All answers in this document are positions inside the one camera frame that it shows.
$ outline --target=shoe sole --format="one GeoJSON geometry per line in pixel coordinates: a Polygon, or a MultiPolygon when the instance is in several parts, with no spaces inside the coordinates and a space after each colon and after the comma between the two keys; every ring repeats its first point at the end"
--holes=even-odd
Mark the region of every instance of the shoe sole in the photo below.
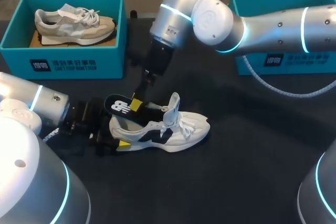
{"type": "Polygon", "coordinates": [[[94,38],[94,39],[79,39],[73,37],[61,37],[61,36],[41,36],[41,44],[44,46],[48,45],[61,45],[67,43],[75,43],[80,46],[93,46],[96,44],[103,43],[108,41],[110,37],[113,37],[114,30],[108,34],[105,34],[101,37],[94,38]]]}
{"type": "Polygon", "coordinates": [[[189,144],[184,144],[184,145],[179,145],[179,146],[171,146],[171,145],[164,145],[164,144],[159,144],[159,143],[153,143],[152,141],[147,141],[147,142],[131,142],[124,140],[124,139],[120,139],[121,141],[124,142],[128,142],[131,144],[131,146],[129,148],[121,148],[121,149],[117,149],[117,152],[131,152],[131,151],[139,151],[145,148],[149,148],[149,147],[155,147],[155,148],[160,148],[165,150],[166,152],[180,152],[183,151],[185,149],[188,149],[192,146],[194,146],[195,144],[199,143],[200,141],[202,141],[205,137],[207,136],[207,134],[199,139],[197,142],[193,142],[193,143],[189,143],[189,144]]]}

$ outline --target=printed logo on box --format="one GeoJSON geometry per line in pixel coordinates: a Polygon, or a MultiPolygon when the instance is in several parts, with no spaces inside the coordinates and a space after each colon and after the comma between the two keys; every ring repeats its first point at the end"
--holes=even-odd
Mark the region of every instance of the printed logo on box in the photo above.
{"type": "Polygon", "coordinates": [[[281,66],[283,54],[268,54],[264,63],[264,67],[279,67],[281,66]]]}
{"type": "Polygon", "coordinates": [[[47,60],[29,60],[33,70],[35,72],[51,72],[49,63],[47,60]]]}

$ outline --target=shoe insole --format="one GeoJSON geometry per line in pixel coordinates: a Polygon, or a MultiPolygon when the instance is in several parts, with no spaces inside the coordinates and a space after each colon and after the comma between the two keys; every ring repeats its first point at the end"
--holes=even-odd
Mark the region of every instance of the shoe insole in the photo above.
{"type": "Polygon", "coordinates": [[[48,25],[48,26],[52,26],[54,24],[56,24],[57,22],[50,22],[50,21],[45,21],[44,24],[48,25]]]}
{"type": "Polygon", "coordinates": [[[163,112],[160,109],[148,108],[142,103],[137,111],[130,109],[132,99],[119,94],[109,95],[104,103],[105,109],[112,115],[130,120],[145,127],[150,121],[162,122],[163,112]]]}

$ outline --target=shoe tongue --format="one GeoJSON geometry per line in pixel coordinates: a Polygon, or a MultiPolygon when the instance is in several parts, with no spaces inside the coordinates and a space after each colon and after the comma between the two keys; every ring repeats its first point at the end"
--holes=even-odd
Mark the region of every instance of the shoe tongue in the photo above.
{"type": "Polygon", "coordinates": [[[77,9],[71,5],[65,4],[60,10],[57,11],[61,17],[68,17],[73,20],[80,20],[82,17],[78,15],[77,9]]]}
{"type": "Polygon", "coordinates": [[[178,107],[180,105],[180,96],[177,93],[173,93],[170,97],[168,108],[163,115],[163,122],[165,124],[172,124],[178,117],[178,107]]]}
{"type": "Polygon", "coordinates": [[[68,13],[74,13],[74,14],[76,13],[76,8],[68,4],[64,4],[64,6],[60,10],[63,10],[64,12],[68,13]]]}
{"type": "Polygon", "coordinates": [[[73,20],[80,20],[82,18],[79,15],[76,15],[74,13],[69,13],[69,12],[66,12],[64,10],[58,10],[57,12],[61,17],[68,17],[68,18],[71,18],[73,20]]]}

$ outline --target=beige sneaker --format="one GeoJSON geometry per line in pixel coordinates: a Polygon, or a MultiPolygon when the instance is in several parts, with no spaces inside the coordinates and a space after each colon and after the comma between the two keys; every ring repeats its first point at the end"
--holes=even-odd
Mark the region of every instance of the beige sneaker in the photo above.
{"type": "Polygon", "coordinates": [[[65,4],[56,12],[35,12],[35,25],[41,35],[42,45],[59,45],[74,42],[91,46],[112,36],[116,22],[113,18],[100,17],[94,10],[74,8],[65,4]]]}

